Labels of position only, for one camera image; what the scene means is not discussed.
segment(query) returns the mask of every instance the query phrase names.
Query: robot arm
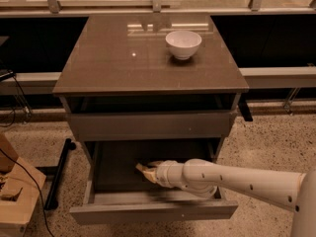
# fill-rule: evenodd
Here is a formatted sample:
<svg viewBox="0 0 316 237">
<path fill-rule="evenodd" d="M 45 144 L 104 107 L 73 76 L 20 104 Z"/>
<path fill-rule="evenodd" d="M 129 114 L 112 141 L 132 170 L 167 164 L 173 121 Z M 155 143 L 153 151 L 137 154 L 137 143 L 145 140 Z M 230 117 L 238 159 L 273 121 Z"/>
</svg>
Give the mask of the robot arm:
<svg viewBox="0 0 316 237">
<path fill-rule="evenodd" d="M 137 165 L 145 177 L 167 188 L 212 198 L 220 186 L 295 212 L 291 236 L 316 236 L 316 171 L 307 174 L 228 167 L 193 159 Z"/>
</svg>

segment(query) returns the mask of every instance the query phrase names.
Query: box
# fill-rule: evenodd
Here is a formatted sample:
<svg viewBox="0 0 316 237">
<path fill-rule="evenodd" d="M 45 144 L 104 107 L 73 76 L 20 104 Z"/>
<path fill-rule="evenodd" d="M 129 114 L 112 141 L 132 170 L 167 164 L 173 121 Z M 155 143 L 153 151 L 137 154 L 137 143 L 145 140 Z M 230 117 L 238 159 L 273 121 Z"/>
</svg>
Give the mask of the box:
<svg viewBox="0 0 316 237">
<path fill-rule="evenodd" d="M 0 134 L 0 139 L 1 149 L 10 154 L 10 157 L 17 158 L 16 161 L 28 170 L 42 188 L 45 175 L 19 157 L 3 134 Z M 2 157 L 1 152 L 0 154 L 1 168 L 10 169 L 12 164 Z M 13 164 L 7 176 L 8 179 L 0 191 L 0 196 L 16 195 L 21 192 L 16 201 L 0 200 L 0 237 L 22 237 L 31 220 L 40 192 L 35 182 L 18 164 Z"/>
</svg>

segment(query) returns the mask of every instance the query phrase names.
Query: white bowl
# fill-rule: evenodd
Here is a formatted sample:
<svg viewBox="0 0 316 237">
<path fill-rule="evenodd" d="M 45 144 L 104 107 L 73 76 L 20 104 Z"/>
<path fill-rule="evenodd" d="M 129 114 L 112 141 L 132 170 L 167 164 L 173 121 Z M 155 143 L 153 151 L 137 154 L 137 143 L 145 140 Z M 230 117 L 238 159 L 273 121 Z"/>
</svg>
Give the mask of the white bowl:
<svg viewBox="0 0 316 237">
<path fill-rule="evenodd" d="M 166 35 L 166 42 L 177 59 L 186 60 L 198 51 L 201 37 L 191 31 L 174 31 Z"/>
</svg>

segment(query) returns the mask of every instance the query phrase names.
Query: drawer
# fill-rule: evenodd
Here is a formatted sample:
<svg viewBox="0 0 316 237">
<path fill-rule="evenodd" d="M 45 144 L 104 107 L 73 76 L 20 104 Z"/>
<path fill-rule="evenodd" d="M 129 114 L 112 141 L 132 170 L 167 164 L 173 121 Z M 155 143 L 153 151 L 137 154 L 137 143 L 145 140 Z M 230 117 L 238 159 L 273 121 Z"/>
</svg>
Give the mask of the drawer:
<svg viewBox="0 0 316 237">
<path fill-rule="evenodd" d="M 79 141 L 228 136 L 236 112 L 69 115 Z"/>
<path fill-rule="evenodd" d="M 228 219 L 238 204 L 221 189 L 200 198 L 151 184 L 135 170 L 137 162 L 207 159 L 211 151 L 207 139 L 96 142 L 83 205 L 70 213 L 79 224 Z"/>
</svg>

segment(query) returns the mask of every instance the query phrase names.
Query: speckled floor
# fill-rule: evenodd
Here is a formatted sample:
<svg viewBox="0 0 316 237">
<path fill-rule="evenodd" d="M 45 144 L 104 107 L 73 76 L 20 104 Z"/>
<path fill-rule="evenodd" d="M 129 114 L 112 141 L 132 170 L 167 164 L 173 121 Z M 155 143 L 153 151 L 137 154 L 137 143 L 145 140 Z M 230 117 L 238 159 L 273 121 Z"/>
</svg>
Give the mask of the speckled floor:
<svg viewBox="0 0 316 237">
<path fill-rule="evenodd" d="M 218 163 L 306 172 L 316 165 L 316 103 L 298 103 L 289 116 L 275 104 L 251 104 L 253 122 L 238 117 L 225 140 Z M 56 165 L 64 139 L 72 133 L 63 110 L 35 112 L 31 122 L 16 123 L 5 132 L 17 152 L 34 166 Z M 78 225 L 69 208 L 81 205 L 89 165 L 80 145 L 71 151 L 59 189 L 59 207 L 47 213 L 55 236 L 289 236 L 292 213 L 226 191 L 239 207 L 229 220 Z M 44 193 L 49 186 L 45 184 Z M 39 205 L 25 236 L 48 236 Z"/>
</svg>

